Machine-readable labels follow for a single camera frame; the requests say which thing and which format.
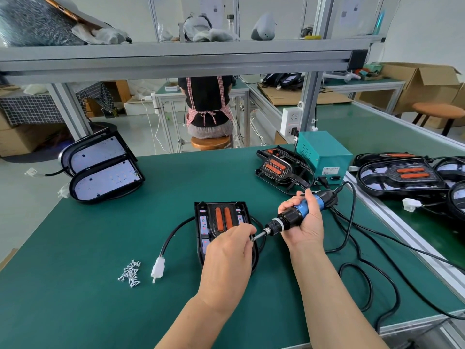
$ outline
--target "wooden stool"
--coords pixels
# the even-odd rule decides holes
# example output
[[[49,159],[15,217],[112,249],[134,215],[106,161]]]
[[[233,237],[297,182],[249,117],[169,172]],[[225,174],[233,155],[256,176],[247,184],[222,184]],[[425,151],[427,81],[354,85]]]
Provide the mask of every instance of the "wooden stool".
[[[417,117],[412,122],[414,125],[417,124],[422,115],[426,115],[426,117],[421,123],[421,127],[425,125],[430,116],[448,119],[444,130],[441,133],[443,136],[447,136],[455,119],[460,119],[465,116],[465,110],[450,104],[415,103],[412,106],[413,109],[418,113]]]
[[[191,138],[191,144],[194,148],[200,149],[201,151],[212,151],[215,149],[224,149],[230,144],[231,140],[228,136],[219,138]]]

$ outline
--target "apron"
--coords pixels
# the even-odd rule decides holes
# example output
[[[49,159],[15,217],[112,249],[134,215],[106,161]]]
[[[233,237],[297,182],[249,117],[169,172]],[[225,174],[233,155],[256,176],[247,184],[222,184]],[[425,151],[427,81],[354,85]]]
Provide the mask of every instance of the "apron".
[[[233,114],[231,113],[229,105],[226,105],[225,87],[223,85],[223,77],[218,76],[217,79],[218,79],[218,85],[219,85],[219,93],[221,94],[221,109],[217,109],[216,111],[223,112],[228,117],[229,120],[234,121]],[[204,126],[205,126],[205,115],[206,114],[210,114],[212,116],[212,118],[213,118],[213,122],[216,124],[215,113],[214,112],[209,111],[209,110],[197,111],[195,109],[194,99],[192,97],[192,87],[191,87],[191,78],[190,77],[187,77],[187,92],[189,94],[189,99],[190,99],[191,105],[192,105],[192,108],[189,108],[189,110],[187,111],[187,117],[186,117],[187,126],[189,126],[192,123],[192,121],[194,120],[195,115],[197,115],[197,114],[200,114],[201,117],[204,118]]]

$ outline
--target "electric screwdriver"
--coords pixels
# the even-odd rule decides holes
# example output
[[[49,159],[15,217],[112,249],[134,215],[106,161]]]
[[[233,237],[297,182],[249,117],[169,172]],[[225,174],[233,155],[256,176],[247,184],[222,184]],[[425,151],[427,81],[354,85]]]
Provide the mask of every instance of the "electric screwdriver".
[[[342,187],[338,187],[336,190],[322,190],[313,194],[318,202],[320,211],[337,204],[337,194],[341,189]],[[308,205],[307,200],[304,199],[302,202],[300,202],[300,204],[286,209],[284,212],[278,214],[276,218],[273,218],[271,222],[265,225],[265,228],[260,234],[252,238],[252,241],[255,241],[265,235],[274,236],[283,230],[289,230],[292,227],[296,227],[302,224],[307,214]]]

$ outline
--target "grid patterned fabric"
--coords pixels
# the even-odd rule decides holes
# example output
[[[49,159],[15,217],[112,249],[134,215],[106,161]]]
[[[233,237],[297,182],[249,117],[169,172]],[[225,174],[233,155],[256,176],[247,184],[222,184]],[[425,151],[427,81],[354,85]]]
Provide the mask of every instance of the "grid patterned fabric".
[[[113,110],[113,96],[103,82],[74,84],[72,87],[84,112],[84,99],[87,98],[95,99],[106,111]],[[0,97],[0,108],[11,125],[65,122],[48,93],[30,95],[18,90]]]

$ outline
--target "pile of screws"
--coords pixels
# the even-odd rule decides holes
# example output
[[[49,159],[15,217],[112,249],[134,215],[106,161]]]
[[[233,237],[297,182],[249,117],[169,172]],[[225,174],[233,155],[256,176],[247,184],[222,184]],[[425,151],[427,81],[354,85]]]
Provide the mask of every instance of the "pile of screws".
[[[137,272],[139,269],[135,267],[140,267],[140,261],[136,262],[132,260],[132,262],[123,269],[124,273],[118,278],[118,280],[124,281],[125,278],[127,278],[130,287],[135,287],[137,284],[140,284],[140,281],[137,280]]]

